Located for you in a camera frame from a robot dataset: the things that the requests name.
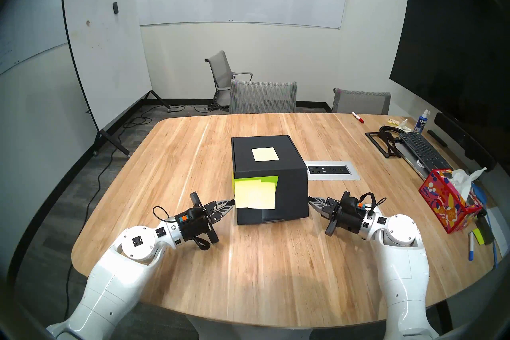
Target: power outlet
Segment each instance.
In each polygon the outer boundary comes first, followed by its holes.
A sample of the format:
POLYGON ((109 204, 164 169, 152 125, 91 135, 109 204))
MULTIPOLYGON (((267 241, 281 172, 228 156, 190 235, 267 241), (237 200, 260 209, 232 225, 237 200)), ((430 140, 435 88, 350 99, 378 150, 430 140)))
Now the power outlet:
POLYGON ((347 166, 308 166, 310 174, 350 174, 347 166))

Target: gray carpet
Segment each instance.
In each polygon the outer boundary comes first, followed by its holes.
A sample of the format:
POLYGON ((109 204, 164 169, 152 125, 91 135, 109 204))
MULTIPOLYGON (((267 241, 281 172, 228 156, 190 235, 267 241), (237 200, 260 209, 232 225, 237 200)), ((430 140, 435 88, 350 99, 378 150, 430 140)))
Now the gray carpet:
MULTIPOLYGON (((152 108, 150 105, 144 106, 139 113, 150 108, 152 108)), ((196 105, 196 108, 203 111, 204 106, 196 105)), ((323 110, 301 108, 298 112, 323 112, 323 110)), ((225 112, 213 111, 208 115, 217 114, 225 114, 225 112)), ((171 114, 168 114, 165 108, 155 108, 146 114, 152 118, 150 124, 126 129, 121 136, 122 145, 129 151, 134 151, 160 120, 201 115, 203 114, 198 113, 193 107, 186 107, 181 112, 171 114)), ((97 176, 110 161, 113 150, 111 144, 105 144, 98 156, 93 157, 72 181, 38 229, 19 269, 15 284, 17 300, 44 327, 63 321, 66 306, 65 284, 71 263, 71 249, 82 227, 86 206, 97 191, 97 176)), ((100 178, 101 190, 90 204, 89 215, 92 214, 126 160, 120 151, 113 154, 112 164, 100 178)), ((78 305, 86 282, 86 277, 74 269, 71 270, 70 312, 74 311, 78 305)), ((427 315, 432 326, 441 333, 436 309, 429 309, 427 315)), ((314 340, 330 338, 380 340, 384 337, 384 329, 385 322, 377 322, 362 326, 315 330, 311 338, 314 340)), ((112 339, 198 339, 198 334, 185 316, 164 308, 139 303, 122 319, 112 339)))

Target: mesh chair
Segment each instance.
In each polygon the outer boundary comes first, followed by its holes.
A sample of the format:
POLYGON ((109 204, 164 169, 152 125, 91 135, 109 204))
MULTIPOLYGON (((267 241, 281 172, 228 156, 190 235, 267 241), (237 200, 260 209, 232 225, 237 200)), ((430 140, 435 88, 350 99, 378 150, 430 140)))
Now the mesh chair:
POLYGON ((333 112, 338 114, 387 115, 390 109, 390 92, 373 93, 334 88, 333 112))
POLYGON ((231 114, 296 112, 297 82, 245 82, 232 80, 231 114))
POLYGON ((221 110, 226 110, 230 102, 230 80, 234 79, 236 75, 241 74, 249 74, 251 80, 253 74, 251 72, 232 72, 227 61, 227 56, 222 50, 205 60, 211 66, 214 87, 216 88, 213 102, 221 110))

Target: keyboard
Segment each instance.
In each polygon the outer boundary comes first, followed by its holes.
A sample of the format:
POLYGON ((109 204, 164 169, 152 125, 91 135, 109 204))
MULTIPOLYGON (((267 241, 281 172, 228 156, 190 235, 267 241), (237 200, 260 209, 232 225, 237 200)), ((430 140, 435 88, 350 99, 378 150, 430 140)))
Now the keyboard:
POLYGON ((399 137, 429 172, 433 169, 451 169, 441 154, 417 131, 400 133, 399 137))

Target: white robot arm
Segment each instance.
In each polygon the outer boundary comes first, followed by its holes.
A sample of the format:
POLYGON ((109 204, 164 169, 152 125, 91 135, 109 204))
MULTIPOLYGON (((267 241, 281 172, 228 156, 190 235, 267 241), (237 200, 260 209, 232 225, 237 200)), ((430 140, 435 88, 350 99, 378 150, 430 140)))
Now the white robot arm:
POLYGON ((384 340, 432 340, 439 335, 425 315, 429 269, 420 232, 407 215, 384 217, 372 193, 359 200, 344 192, 340 201, 309 197, 312 208, 330 220, 326 234, 343 227, 376 245, 377 272, 388 314, 384 340), (372 204, 361 204, 371 196, 372 204))
POLYGON ((193 240, 200 249, 208 250, 210 243, 198 237, 202 233, 213 244, 217 243, 212 225, 231 210, 235 201, 213 201, 204 207, 196 193, 191 194, 191 200, 191 209, 174 217, 167 214, 166 219, 159 218, 161 222, 156 228, 134 226, 124 230, 90 272, 82 300, 73 314, 47 330, 60 340, 109 339, 119 321, 140 299, 167 247, 175 249, 193 240))

